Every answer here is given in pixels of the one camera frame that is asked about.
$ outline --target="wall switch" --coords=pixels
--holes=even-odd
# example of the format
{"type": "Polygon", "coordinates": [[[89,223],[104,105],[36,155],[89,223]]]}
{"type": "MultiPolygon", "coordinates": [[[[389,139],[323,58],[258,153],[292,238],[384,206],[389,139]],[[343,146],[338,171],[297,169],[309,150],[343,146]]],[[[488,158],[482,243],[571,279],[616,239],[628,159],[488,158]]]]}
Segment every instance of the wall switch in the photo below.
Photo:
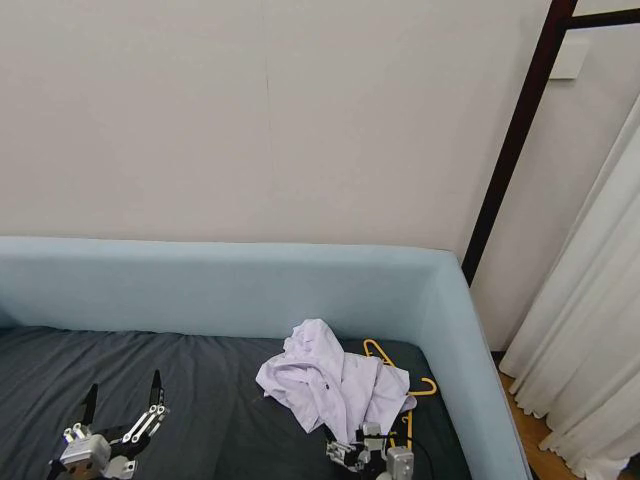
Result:
{"type": "Polygon", "coordinates": [[[589,51],[589,40],[584,37],[565,38],[549,80],[575,80],[589,51]]]}

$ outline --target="bed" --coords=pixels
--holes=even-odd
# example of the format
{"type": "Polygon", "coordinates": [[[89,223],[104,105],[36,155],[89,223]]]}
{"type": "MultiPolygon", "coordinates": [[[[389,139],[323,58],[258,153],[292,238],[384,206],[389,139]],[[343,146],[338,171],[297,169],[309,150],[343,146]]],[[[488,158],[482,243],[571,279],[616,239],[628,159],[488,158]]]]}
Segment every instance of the bed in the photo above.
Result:
{"type": "MultiPolygon", "coordinates": [[[[346,351],[377,338],[412,385],[436,379],[414,415],[436,479],[530,478],[448,252],[23,237],[0,238],[0,475],[44,478],[93,382],[95,425],[137,417],[158,368],[172,411],[136,479],[347,478],[322,431],[304,434],[254,382],[318,317],[346,351]]],[[[416,452],[414,478],[429,478],[426,462],[416,452]]]]}

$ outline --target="black cable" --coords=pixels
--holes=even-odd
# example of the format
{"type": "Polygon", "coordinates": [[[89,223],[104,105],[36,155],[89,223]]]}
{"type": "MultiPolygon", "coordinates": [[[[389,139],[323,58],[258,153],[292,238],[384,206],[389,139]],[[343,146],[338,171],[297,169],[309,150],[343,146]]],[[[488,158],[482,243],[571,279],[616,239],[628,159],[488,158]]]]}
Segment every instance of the black cable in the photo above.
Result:
{"type": "Polygon", "coordinates": [[[413,437],[409,437],[408,435],[404,435],[404,436],[400,436],[400,435],[365,435],[364,438],[397,438],[400,440],[409,440],[413,443],[415,443],[416,445],[418,445],[418,447],[420,448],[420,450],[422,450],[422,452],[425,454],[425,456],[427,457],[427,460],[429,460],[429,474],[430,474],[430,480],[435,480],[436,475],[433,471],[433,460],[431,460],[431,455],[429,455],[429,451],[427,450],[427,448],[420,443],[419,441],[417,441],[415,438],[413,437]]]}

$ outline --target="wooden floor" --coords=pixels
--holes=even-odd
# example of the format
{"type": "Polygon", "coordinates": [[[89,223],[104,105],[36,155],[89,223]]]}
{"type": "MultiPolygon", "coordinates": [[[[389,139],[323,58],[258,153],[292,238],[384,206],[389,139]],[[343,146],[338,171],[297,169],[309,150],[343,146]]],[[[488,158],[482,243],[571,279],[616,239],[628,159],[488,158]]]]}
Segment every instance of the wooden floor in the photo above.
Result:
{"type": "MultiPolygon", "coordinates": [[[[507,393],[511,414],[516,423],[522,445],[527,454],[529,465],[540,477],[540,480],[576,480],[578,477],[571,473],[562,459],[552,452],[543,452],[538,449],[538,444],[551,433],[543,420],[538,420],[532,415],[525,415],[522,410],[516,407],[516,403],[508,392],[513,379],[504,374],[500,374],[502,387],[507,393]]],[[[619,480],[633,480],[629,474],[622,474],[619,480]]]]}

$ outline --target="white wall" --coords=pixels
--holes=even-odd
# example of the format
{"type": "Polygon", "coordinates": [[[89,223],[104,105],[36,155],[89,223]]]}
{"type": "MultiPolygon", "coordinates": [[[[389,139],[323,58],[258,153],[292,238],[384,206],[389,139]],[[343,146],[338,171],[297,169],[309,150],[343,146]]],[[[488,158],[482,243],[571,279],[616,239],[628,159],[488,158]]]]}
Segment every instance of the white wall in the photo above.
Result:
{"type": "MultiPolygon", "coordinates": [[[[546,8],[4,0],[0,234],[383,243],[461,257],[546,8]]],[[[474,288],[493,348],[637,93],[634,32],[598,33],[578,82],[544,100],[474,288]]]]}
{"type": "MultiPolygon", "coordinates": [[[[576,14],[638,5],[582,0],[576,14]]],[[[524,320],[640,94],[640,26],[571,34],[591,49],[577,80],[548,84],[472,286],[494,349],[524,320]]]]}

